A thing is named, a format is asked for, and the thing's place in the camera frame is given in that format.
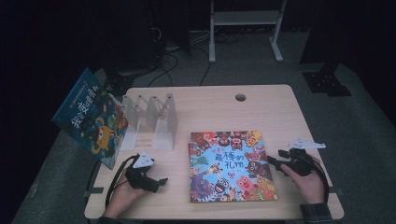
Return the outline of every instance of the colorful book cover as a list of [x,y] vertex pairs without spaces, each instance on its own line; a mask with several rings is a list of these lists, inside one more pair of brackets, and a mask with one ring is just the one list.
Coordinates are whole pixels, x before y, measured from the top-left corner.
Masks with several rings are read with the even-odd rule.
[[191,133],[191,202],[277,199],[260,131]]
[[116,102],[87,68],[52,117],[109,169],[114,167],[128,127]]

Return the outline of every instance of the sleeve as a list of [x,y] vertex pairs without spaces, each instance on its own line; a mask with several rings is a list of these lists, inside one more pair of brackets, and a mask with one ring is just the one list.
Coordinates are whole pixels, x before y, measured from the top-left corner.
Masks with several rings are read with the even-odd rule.
[[300,204],[300,208],[304,223],[335,223],[326,203]]
[[99,217],[96,224],[122,224],[122,223],[110,217]]

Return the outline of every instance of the gray carpet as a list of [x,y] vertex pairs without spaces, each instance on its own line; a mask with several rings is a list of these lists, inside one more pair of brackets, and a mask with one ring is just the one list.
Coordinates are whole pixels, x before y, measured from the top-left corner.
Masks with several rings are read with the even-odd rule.
[[[311,93],[302,72],[318,67],[299,65],[307,35],[280,33],[283,63],[275,61],[268,44],[269,34],[245,35],[245,39],[231,45],[217,45],[217,62],[210,65],[203,85],[290,85],[314,139],[327,146],[319,152],[345,210],[340,221],[392,223],[396,219],[395,127],[363,88],[359,77],[343,65],[335,74],[352,96]],[[208,49],[207,44],[196,47]],[[177,56],[178,65],[169,73],[172,84],[198,86],[208,67],[206,54],[192,49],[191,56],[183,51],[173,55]],[[170,68],[175,62],[173,57],[164,57],[163,65]],[[158,69],[137,78],[134,87],[146,87],[162,72]],[[162,76],[151,86],[169,84],[168,76]],[[27,195],[13,223],[87,223],[84,192],[95,164],[91,155],[60,132],[36,178],[35,192]]]

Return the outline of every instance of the children's picture book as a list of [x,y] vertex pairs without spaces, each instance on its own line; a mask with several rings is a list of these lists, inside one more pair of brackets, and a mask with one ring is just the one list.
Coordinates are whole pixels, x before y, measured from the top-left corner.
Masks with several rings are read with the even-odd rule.
[[191,133],[191,202],[277,200],[260,131]]
[[113,169],[128,121],[120,104],[86,68],[51,119]]

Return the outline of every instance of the person's left hand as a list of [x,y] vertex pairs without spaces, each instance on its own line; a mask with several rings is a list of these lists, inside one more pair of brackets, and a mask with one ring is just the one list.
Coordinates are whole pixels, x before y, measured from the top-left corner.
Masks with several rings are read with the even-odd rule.
[[117,181],[117,187],[113,190],[113,194],[106,211],[103,213],[103,217],[117,219],[120,214],[134,203],[134,201],[147,193],[147,191],[143,189],[133,189],[127,181],[125,172],[126,169],[122,171],[120,179]]

